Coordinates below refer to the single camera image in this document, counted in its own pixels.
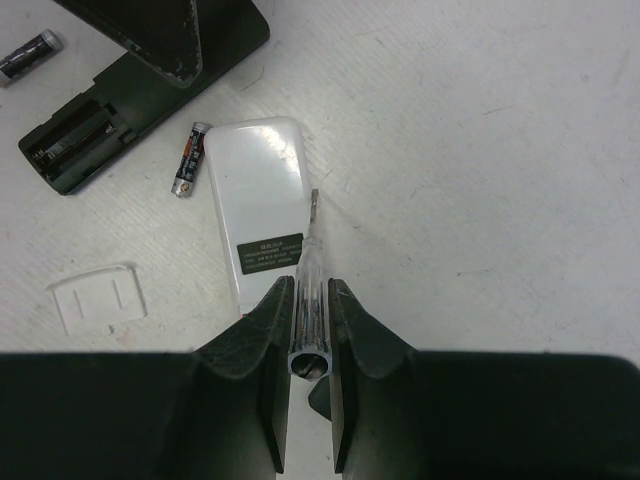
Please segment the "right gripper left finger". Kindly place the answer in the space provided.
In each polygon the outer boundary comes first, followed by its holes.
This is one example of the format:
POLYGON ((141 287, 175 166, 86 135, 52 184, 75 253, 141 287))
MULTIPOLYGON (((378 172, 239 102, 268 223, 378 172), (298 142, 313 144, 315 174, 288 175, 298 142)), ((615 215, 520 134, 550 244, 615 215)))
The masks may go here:
POLYGON ((5 479, 273 479, 293 281, 189 353, 6 353, 5 479))

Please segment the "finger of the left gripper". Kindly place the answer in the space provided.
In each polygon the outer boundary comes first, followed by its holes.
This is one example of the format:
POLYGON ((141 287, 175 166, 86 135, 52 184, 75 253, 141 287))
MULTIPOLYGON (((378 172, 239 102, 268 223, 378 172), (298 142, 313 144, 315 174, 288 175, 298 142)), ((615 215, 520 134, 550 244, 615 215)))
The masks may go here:
POLYGON ((66 0, 59 5, 181 88, 202 71, 193 0, 66 0))

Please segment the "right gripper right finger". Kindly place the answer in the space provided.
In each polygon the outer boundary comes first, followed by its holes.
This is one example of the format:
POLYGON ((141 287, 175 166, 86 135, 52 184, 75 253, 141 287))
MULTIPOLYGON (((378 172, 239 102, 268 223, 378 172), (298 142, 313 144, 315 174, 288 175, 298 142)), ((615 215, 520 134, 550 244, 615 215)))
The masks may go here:
POLYGON ((639 371, 612 356, 426 351, 329 284, 345 479, 635 479, 639 371))

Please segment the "black orange battery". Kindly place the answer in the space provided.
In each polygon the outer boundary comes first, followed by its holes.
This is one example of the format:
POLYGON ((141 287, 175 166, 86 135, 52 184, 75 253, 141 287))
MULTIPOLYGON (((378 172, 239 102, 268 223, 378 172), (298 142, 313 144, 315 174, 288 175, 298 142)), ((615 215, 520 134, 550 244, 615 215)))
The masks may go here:
POLYGON ((195 122, 191 128, 171 188, 171 192, 177 198, 188 198, 192 195, 200 161, 204 156, 204 139, 210 129, 211 125, 203 122, 195 122))

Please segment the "white red remote control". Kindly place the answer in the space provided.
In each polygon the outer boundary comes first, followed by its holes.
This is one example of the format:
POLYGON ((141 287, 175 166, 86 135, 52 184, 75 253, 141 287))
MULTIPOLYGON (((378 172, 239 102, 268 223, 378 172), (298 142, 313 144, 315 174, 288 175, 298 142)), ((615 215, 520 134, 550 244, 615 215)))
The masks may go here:
POLYGON ((232 304, 244 315, 301 255, 311 196, 302 129, 290 117, 218 126, 204 150, 232 304))

